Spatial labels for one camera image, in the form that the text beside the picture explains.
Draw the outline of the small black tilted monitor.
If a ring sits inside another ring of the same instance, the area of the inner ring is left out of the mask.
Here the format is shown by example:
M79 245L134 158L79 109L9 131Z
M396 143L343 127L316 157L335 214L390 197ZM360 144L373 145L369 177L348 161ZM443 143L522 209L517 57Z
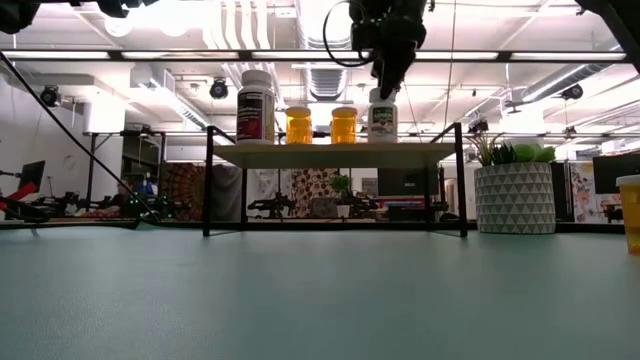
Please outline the small black tilted monitor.
M44 160L23 165L20 172L18 188L22 189L25 186L33 185L35 192L38 192L44 175L45 165L46 162Z

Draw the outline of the pastel floral print panel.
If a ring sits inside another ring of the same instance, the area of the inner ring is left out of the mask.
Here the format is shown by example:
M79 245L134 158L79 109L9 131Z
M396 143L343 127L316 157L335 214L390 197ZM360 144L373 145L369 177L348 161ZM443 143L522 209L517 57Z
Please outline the pastel floral print panel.
M594 167L591 162L570 163L570 181L574 219L577 223L605 224L608 205L621 205L619 194L597 194Z

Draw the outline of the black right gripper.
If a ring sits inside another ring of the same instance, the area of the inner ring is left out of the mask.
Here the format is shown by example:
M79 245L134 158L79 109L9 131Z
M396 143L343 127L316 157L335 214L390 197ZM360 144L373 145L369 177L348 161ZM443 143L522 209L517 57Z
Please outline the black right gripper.
M405 74L415 60L415 49L420 48L427 36L423 15L428 0L350 0L351 49L376 50L372 76L377 79L381 99L388 99L398 91ZM391 45L398 47L386 63L382 50Z

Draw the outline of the green table mat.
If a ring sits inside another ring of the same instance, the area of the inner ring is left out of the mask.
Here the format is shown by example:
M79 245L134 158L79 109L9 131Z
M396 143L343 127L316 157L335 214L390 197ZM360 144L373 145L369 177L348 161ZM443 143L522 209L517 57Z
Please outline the green table mat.
M0 231L0 360L640 360L620 235Z

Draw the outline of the large black monitor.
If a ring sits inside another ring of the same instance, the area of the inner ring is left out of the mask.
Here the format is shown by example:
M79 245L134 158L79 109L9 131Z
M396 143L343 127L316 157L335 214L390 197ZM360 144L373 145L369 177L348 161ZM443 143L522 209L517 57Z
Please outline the large black monitor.
M618 194L619 177L640 175L640 153L599 156L592 159L596 194Z

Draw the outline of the large white bottle maroon label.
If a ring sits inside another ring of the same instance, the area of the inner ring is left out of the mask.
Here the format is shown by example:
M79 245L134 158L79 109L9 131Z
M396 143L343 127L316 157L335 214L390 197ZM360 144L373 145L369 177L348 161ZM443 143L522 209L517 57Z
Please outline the large white bottle maroon label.
M275 95L272 77L262 70L242 74L237 93L236 143L273 145L275 140Z

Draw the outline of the wooden shelf black metal frame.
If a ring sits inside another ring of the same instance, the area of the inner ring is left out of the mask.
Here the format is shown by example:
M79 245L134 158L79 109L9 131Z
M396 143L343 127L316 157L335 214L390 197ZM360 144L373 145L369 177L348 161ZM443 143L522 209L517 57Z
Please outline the wooden shelf black metal frame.
M389 230L416 231L457 230L459 236L468 235L469 223L466 199L463 136L459 123L453 123L427 143L360 143L332 145L214 145L214 133L218 128L211 125L206 131L206 158L204 175L204 198L202 210L202 232L208 236L213 228L211 219L213 158L215 156L241 169L240 221L224 227L234 231L350 231ZM325 223L267 222L250 223L246 215L246 177L249 169L308 169L308 168L421 168L429 170L436 163L454 154L456 156L456 179L459 204L459 219L453 224L437 225L431 221L432 212L429 191L424 191L425 220L414 223L348 222L346 220Z

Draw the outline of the small plant in white pot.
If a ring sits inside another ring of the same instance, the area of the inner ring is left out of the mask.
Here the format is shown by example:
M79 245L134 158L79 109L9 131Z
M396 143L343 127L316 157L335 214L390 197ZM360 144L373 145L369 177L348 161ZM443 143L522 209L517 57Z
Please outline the small plant in white pot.
M340 219L347 219L351 211L351 178L347 175L336 175L331 178L329 185L339 195L336 203L337 215Z

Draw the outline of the brown mandala patterned panel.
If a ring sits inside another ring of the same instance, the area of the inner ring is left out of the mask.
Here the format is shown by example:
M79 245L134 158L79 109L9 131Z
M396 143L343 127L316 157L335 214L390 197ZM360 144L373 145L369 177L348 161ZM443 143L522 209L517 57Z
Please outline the brown mandala patterned panel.
M182 204L176 211L178 221L201 221L204 180L205 167L201 163L166 163L163 166L160 189L175 204Z

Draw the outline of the orange pill bottle white cap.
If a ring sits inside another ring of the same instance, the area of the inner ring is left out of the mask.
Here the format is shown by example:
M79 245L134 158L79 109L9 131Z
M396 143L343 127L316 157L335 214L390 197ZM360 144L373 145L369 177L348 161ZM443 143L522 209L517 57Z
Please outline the orange pill bottle white cap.
M339 107L332 111L331 143L355 144L358 111L353 107Z
M640 255L640 174L618 177L616 185L620 191L628 252Z
M312 122L311 110L306 107L289 107L285 110L287 117L286 143L311 144Z

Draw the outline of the red floral patterned panel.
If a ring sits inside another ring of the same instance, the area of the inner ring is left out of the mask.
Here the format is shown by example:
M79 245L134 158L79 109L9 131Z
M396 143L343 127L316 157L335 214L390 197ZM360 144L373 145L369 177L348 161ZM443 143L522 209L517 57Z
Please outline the red floral patterned panel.
M332 177L344 175L335 168L295 169L292 172L292 196L296 218L337 218L339 195L329 185Z

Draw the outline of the black metal table frame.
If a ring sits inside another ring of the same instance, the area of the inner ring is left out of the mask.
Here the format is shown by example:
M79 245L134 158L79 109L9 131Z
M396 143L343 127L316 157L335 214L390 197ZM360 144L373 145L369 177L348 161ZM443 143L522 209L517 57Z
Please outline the black metal table frame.
M203 225L198 222L161 222L150 223L138 220L100 220L89 219L76 222L17 223L0 221L0 230L71 228L71 227L114 227L129 230L142 228L161 229L209 229L210 231L457 231L462 232L459 222L338 222L321 220L320 222L212 222Z

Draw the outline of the succulent in triangle-patterned pot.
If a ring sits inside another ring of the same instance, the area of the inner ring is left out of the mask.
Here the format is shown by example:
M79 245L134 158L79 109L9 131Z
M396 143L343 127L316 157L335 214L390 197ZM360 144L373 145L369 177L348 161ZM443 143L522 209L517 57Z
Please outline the succulent in triangle-patterned pot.
M551 163L553 147L512 144L478 134L470 142L481 167L474 171L477 228L482 233L552 234L556 212Z

